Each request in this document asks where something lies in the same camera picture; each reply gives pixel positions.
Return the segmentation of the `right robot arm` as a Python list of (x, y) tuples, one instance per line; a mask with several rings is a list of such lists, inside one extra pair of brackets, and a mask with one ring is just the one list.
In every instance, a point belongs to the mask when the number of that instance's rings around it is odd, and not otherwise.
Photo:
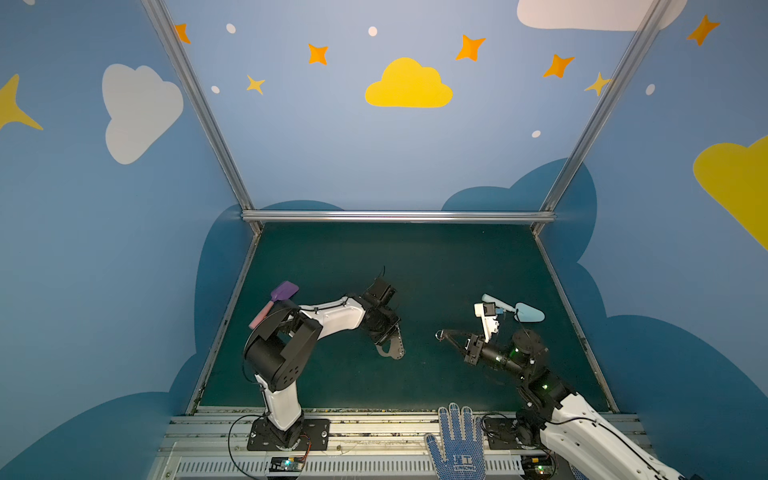
[(526, 405), (515, 414), (519, 444), (554, 452), (588, 479), (683, 477), (613, 427), (552, 372), (549, 350), (537, 333), (519, 329), (506, 350), (475, 334), (466, 334), (467, 344), (461, 346), (456, 341), (459, 335), (458, 331), (440, 330), (436, 338), (453, 345), (469, 364), (483, 361), (516, 376), (518, 393)]

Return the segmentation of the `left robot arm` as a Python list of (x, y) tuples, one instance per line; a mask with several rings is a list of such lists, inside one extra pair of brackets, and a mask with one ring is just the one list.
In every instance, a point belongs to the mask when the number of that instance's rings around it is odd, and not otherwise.
[(243, 348), (243, 359), (262, 389), (268, 425), (286, 439), (302, 424), (296, 382), (319, 340), (362, 328), (382, 357), (400, 360), (405, 355), (400, 317), (389, 306), (396, 289), (383, 278), (361, 294), (316, 305), (293, 302), (298, 291), (296, 284), (284, 281), (271, 292), (249, 324)]

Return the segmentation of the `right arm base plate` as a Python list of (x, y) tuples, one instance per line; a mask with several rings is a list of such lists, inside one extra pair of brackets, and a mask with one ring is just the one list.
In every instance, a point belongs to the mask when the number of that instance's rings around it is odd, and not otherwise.
[(532, 450), (539, 448), (534, 429), (524, 420), (505, 416), (483, 416), (481, 419), (491, 450)]

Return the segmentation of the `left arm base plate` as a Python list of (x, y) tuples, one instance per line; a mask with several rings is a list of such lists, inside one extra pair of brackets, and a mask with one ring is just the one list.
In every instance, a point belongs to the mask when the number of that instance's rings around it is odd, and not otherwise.
[(301, 417), (288, 430), (283, 431), (268, 419), (253, 422), (247, 442), (248, 451), (326, 451), (330, 438), (328, 419), (305, 419)]

